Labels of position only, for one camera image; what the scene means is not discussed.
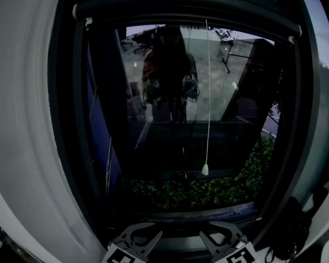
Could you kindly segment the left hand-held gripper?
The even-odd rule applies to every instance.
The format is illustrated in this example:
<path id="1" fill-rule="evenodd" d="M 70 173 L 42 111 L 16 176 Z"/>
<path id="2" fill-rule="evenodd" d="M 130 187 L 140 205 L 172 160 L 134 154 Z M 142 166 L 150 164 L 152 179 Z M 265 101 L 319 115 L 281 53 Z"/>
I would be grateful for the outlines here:
<path id="1" fill-rule="evenodd" d="M 153 226 L 154 223 L 143 222 L 128 226 L 112 242 L 101 263 L 147 263 L 148 255 L 163 235 L 159 231 L 155 236 L 140 243 L 132 237 L 133 232 Z"/>

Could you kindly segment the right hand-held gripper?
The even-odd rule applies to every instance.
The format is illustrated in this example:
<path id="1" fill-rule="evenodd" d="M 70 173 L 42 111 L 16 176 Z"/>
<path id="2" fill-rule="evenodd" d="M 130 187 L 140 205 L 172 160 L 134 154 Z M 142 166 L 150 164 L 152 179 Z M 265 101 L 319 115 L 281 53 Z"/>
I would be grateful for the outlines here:
<path id="1" fill-rule="evenodd" d="M 257 253 L 251 242 L 224 257 L 223 247 L 232 247 L 237 241 L 244 241 L 243 233 L 235 224 L 223 221 L 210 221 L 209 224 L 220 233 L 210 235 L 208 232 L 200 231 L 199 235 L 212 254 L 214 263 L 257 263 Z"/>

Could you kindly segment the glass window with dark frame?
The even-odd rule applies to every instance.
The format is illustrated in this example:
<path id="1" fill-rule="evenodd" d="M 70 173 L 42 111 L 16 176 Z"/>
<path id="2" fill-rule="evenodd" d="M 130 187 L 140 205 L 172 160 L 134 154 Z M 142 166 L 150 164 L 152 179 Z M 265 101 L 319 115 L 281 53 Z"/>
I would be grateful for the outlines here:
<path id="1" fill-rule="evenodd" d="M 75 20 L 110 24 L 165 23 L 222 26 L 289 42 L 302 36 L 299 24 L 275 3 L 245 0 L 90 0 L 72 8 Z"/>

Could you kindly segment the green hedge plants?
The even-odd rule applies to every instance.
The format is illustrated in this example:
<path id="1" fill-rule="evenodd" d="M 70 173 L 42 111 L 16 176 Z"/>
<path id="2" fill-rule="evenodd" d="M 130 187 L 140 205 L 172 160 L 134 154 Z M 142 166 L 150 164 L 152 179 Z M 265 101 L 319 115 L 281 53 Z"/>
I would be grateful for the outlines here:
<path id="1" fill-rule="evenodd" d="M 239 174 L 235 177 L 190 181 L 123 179 L 119 208 L 136 213 L 174 213 L 230 207 L 256 201 L 265 182 L 275 137 L 261 133 Z"/>

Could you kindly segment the black backpack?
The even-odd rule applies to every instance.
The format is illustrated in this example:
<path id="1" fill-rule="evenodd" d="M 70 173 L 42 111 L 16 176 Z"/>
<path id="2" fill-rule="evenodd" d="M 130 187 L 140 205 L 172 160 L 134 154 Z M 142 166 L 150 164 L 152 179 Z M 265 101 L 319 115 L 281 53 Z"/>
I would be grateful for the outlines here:
<path id="1" fill-rule="evenodd" d="M 305 245 L 310 225 L 311 217 L 302 211 L 297 199 L 291 197 L 271 228 L 264 263 L 294 259 Z"/>

